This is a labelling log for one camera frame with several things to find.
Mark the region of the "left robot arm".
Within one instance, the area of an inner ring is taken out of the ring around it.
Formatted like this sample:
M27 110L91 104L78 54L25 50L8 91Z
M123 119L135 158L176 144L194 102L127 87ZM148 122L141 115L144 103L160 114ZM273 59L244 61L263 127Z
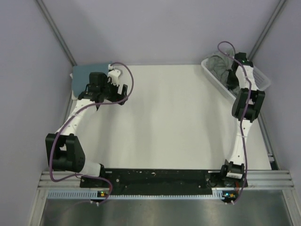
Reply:
M52 170L68 171L90 176L95 186L103 186L107 176L101 172L103 165L90 161L80 143L78 133L88 124L100 104L123 105L127 97L127 85L119 85L120 69L111 69L107 74L92 72L85 89L78 95L75 108L56 133L46 136L49 167Z

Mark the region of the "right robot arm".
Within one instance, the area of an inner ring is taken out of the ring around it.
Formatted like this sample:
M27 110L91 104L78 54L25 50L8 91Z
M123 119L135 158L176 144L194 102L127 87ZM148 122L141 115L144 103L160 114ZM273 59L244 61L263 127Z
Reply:
M253 122L258 118L265 92L259 90L253 76L253 63L246 53L236 53L226 83L228 90L237 91L231 115L236 119L236 135L229 159L225 160L220 173L224 186L244 184L246 162L246 140Z

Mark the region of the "grey t-shirt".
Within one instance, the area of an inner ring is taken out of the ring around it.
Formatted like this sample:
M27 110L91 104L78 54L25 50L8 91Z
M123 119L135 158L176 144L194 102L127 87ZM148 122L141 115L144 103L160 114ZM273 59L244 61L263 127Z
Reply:
M240 87L238 78L232 71L232 64L233 60L221 52L215 52L208 57L207 69L231 94L237 96Z

